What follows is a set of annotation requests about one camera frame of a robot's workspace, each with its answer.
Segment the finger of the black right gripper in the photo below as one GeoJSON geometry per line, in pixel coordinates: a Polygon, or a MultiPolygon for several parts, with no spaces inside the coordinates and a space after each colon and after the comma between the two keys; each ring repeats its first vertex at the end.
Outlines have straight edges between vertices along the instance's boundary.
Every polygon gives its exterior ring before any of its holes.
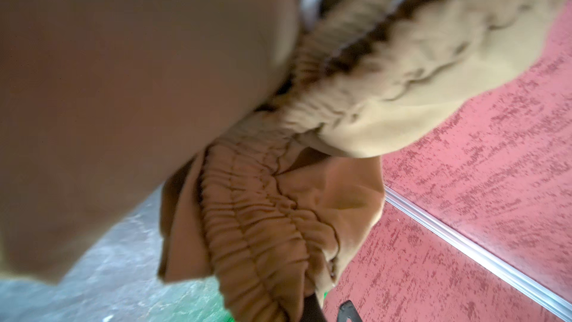
{"type": "Polygon", "coordinates": [[[363,320],[353,302],[345,301],[339,306],[336,322],[363,322],[363,320]]]}

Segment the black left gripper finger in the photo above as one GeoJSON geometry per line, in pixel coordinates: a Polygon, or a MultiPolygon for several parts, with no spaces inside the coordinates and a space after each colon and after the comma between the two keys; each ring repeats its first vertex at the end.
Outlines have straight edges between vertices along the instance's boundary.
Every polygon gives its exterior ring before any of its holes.
{"type": "Polygon", "coordinates": [[[311,295],[304,299],[303,313],[300,322],[327,322],[317,295],[311,295]]]}

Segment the khaki brown shorts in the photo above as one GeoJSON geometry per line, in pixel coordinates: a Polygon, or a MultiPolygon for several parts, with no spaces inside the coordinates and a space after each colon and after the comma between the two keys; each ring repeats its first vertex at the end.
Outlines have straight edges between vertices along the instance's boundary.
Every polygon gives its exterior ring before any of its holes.
{"type": "Polygon", "coordinates": [[[381,157],[530,68],[567,0],[1,0],[1,278],[59,283],[162,186],[165,283],[300,321],[381,157]]]}

